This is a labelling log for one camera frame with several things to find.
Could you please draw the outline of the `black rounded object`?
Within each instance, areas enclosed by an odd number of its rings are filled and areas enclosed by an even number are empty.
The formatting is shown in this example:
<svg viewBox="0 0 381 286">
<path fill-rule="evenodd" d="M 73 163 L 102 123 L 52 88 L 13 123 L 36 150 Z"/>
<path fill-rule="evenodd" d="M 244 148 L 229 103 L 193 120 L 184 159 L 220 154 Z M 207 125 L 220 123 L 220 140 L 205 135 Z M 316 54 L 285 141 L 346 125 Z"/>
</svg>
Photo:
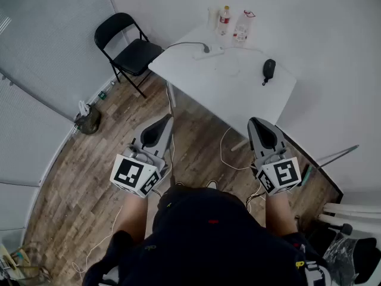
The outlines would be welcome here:
<svg viewBox="0 0 381 286">
<path fill-rule="evenodd" d="M 355 285 L 367 282 L 375 272 L 381 260 L 381 251 L 377 248 L 377 239 L 363 238 L 357 240 L 353 261 L 357 277 Z"/>
</svg>

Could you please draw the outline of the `clear bottle with red cap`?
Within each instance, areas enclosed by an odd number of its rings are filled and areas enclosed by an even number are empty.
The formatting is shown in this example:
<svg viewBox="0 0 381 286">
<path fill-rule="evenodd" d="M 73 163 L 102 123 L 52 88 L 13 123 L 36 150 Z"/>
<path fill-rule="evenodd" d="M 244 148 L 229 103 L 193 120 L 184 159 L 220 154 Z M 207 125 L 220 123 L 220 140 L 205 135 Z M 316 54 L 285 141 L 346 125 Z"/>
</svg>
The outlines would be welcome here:
<svg viewBox="0 0 381 286">
<path fill-rule="evenodd" d="M 233 32 L 233 47 L 243 47 L 248 38 L 253 19 L 256 15 L 252 11 L 244 10 L 237 19 Z"/>
</svg>

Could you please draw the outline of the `white table leg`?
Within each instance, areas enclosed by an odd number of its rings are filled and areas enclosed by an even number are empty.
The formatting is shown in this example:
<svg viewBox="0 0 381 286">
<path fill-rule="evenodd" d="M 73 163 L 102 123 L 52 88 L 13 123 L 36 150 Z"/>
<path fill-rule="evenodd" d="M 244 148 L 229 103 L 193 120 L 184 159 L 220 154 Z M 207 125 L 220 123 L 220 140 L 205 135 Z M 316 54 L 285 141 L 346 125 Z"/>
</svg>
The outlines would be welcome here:
<svg viewBox="0 0 381 286">
<path fill-rule="evenodd" d="M 177 104 L 176 104 L 176 97 L 175 97 L 173 85 L 171 83 L 169 83 L 168 81 L 166 81 L 166 85 L 167 85 L 168 96 L 169 96 L 169 100 L 171 102 L 171 106 L 173 108 L 176 108 Z"/>
<path fill-rule="evenodd" d="M 242 148 L 247 143 L 249 143 L 249 140 L 248 139 L 244 139 L 241 142 L 239 142 L 238 144 L 236 144 L 235 146 L 233 146 L 230 150 L 231 150 L 231 152 L 234 152 L 234 151 Z"/>
</svg>

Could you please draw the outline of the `person's black clothing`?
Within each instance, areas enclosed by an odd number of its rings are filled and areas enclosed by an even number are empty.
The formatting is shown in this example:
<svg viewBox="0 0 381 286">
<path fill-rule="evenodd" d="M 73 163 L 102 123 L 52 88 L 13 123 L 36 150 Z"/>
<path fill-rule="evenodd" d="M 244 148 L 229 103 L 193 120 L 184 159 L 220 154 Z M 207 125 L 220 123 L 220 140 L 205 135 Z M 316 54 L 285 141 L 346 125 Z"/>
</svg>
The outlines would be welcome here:
<svg viewBox="0 0 381 286">
<path fill-rule="evenodd" d="M 243 202 L 211 188 L 173 186 L 152 233 L 134 243 L 114 231 L 82 286 L 331 286 L 327 263 L 298 231 L 261 226 Z"/>
</svg>

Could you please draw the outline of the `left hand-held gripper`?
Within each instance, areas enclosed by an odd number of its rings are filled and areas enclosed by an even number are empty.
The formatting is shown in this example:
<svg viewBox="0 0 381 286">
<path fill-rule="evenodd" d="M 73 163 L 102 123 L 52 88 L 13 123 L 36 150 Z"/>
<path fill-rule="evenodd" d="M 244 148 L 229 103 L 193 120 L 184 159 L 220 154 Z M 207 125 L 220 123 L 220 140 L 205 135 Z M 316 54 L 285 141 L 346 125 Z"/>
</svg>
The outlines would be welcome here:
<svg viewBox="0 0 381 286">
<path fill-rule="evenodd" d="M 162 114 L 138 125 L 134 131 L 135 146 L 128 144 L 123 154 L 117 154 L 110 182 L 146 198 L 167 168 L 162 157 L 170 145 L 173 122 L 172 114 Z"/>
</svg>

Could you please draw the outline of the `white pipe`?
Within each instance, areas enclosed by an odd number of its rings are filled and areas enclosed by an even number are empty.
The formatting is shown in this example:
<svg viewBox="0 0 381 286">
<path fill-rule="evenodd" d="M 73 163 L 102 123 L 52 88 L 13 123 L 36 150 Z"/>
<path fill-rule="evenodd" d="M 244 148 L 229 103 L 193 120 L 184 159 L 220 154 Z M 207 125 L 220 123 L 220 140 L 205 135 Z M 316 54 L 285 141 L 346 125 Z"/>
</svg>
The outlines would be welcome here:
<svg viewBox="0 0 381 286">
<path fill-rule="evenodd" d="M 336 216 L 329 216 L 325 214 L 320 214 L 318 216 L 318 220 L 324 223 L 335 225 L 335 226 L 342 226 L 344 224 L 349 224 L 356 231 L 381 235 L 381 225 L 376 223 L 359 222 L 356 220 L 343 219 L 343 218 L 338 218 Z"/>
<path fill-rule="evenodd" d="M 331 213 L 354 212 L 365 214 L 381 214 L 381 206 L 326 203 L 323 208 L 324 211 Z"/>
</svg>

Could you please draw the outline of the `white paper piece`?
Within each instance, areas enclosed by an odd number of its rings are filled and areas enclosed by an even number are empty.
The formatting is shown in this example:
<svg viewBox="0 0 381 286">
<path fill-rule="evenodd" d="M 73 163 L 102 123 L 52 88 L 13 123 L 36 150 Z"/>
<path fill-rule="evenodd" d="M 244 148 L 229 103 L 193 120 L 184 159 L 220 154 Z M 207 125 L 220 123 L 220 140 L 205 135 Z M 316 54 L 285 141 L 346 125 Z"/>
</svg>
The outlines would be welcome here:
<svg viewBox="0 0 381 286">
<path fill-rule="evenodd" d="M 209 51 L 206 51 L 205 48 L 202 48 L 200 51 L 195 52 L 193 58 L 195 60 L 203 60 L 224 54 L 224 49 L 220 46 L 209 46 L 208 49 Z"/>
</svg>

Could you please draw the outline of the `clear plastic bag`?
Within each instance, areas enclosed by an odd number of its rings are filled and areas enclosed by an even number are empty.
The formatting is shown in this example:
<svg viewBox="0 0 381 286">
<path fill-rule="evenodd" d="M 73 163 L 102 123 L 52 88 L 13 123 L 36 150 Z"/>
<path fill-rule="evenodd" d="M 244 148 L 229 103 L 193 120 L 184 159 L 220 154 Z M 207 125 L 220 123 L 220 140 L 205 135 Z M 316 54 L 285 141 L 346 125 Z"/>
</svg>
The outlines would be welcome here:
<svg viewBox="0 0 381 286">
<path fill-rule="evenodd" d="M 358 276 L 354 265 L 354 250 L 357 242 L 357 239 L 337 233 L 323 256 L 332 282 L 337 286 L 354 286 L 355 284 Z"/>
</svg>

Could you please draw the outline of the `olive bag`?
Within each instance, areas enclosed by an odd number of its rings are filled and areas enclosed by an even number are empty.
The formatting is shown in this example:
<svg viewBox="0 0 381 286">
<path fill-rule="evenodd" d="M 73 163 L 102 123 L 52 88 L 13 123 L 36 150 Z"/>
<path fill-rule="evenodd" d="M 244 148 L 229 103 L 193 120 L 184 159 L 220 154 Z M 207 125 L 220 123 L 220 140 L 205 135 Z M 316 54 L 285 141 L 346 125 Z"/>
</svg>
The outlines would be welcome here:
<svg viewBox="0 0 381 286">
<path fill-rule="evenodd" d="M 85 135 L 94 134 L 101 122 L 100 111 L 94 105 L 85 104 L 84 101 L 79 101 L 79 110 L 74 121 L 77 129 Z"/>
</svg>

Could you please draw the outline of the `yellow-capped bottle with red label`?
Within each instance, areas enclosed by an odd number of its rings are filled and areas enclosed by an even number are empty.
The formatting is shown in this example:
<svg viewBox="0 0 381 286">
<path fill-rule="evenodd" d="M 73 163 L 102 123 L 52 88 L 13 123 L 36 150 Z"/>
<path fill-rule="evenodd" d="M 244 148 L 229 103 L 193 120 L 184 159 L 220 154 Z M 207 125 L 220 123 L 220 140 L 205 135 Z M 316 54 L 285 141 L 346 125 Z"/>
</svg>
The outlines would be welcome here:
<svg viewBox="0 0 381 286">
<path fill-rule="evenodd" d="M 225 5 L 223 9 L 219 12 L 219 20 L 218 20 L 218 34 L 225 35 L 227 33 L 227 28 L 229 26 L 230 21 L 230 7 Z"/>
</svg>

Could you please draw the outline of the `person's right forearm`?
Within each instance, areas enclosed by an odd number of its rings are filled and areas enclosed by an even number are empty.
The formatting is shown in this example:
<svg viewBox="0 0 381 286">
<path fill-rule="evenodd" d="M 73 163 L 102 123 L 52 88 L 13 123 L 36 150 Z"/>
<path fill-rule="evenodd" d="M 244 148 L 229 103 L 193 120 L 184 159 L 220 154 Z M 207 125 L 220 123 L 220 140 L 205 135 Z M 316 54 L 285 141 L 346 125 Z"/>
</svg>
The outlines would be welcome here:
<svg viewBox="0 0 381 286">
<path fill-rule="evenodd" d="M 286 192 L 267 196 L 266 228 L 280 237 L 298 232 Z"/>
</svg>

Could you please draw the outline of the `pile of assorted items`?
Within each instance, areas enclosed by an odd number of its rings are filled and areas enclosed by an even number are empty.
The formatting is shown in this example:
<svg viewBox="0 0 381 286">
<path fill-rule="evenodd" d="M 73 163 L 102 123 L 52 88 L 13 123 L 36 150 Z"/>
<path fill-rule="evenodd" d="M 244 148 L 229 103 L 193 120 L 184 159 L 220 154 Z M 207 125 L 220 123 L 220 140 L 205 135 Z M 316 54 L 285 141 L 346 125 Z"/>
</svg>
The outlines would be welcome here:
<svg viewBox="0 0 381 286">
<path fill-rule="evenodd" d="M 22 248 L 9 253 L 0 244 L 0 286 L 53 286 L 53 282 L 47 269 L 33 266 Z"/>
</svg>

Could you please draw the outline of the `black folding chair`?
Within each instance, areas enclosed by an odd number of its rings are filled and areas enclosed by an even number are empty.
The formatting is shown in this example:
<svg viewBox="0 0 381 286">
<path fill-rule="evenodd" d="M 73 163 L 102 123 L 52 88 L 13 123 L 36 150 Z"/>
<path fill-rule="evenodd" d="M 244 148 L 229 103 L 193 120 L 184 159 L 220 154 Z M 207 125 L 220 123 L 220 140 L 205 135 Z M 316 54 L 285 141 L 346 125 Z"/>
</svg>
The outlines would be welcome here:
<svg viewBox="0 0 381 286">
<path fill-rule="evenodd" d="M 127 28 L 135 27 L 139 31 L 139 37 L 129 43 L 115 58 L 111 58 L 105 48 L 111 40 Z M 148 70 L 148 66 L 162 52 L 163 49 L 149 41 L 148 37 L 132 16 L 126 13 L 115 13 L 95 30 L 95 44 L 99 50 L 107 57 L 111 64 L 115 77 L 120 81 L 122 75 L 137 91 L 146 98 L 146 95 L 139 89 L 129 76 L 139 77 Z"/>
</svg>

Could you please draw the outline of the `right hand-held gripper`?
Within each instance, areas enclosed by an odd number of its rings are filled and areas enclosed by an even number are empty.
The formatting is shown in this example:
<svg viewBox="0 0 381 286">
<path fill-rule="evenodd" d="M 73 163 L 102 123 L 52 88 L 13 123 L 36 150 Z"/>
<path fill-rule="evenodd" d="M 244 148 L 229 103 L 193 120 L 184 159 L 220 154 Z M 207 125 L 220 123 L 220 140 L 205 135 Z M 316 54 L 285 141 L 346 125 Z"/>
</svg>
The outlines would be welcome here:
<svg viewBox="0 0 381 286">
<path fill-rule="evenodd" d="M 286 147 L 282 131 L 270 122 L 252 117 L 248 135 L 255 153 L 255 178 L 268 195 L 288 191 L 301 182 L 298 159 Z"/>
</svg>

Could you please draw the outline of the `person's left forearm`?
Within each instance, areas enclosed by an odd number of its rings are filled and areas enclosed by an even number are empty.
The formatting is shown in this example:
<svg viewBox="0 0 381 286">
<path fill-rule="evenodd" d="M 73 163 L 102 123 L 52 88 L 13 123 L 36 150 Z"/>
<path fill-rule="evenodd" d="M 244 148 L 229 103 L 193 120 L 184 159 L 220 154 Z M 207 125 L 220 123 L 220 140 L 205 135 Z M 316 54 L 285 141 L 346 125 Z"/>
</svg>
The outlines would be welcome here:
<svg viewBox="0 0 381 286">
<path fill-rule="evenodd" d="M 114 230 L 127 232 L 134 243 L 140 243 L 145 238 L 147 215 L 148 199 L 127 193 Z"/>
</svg>

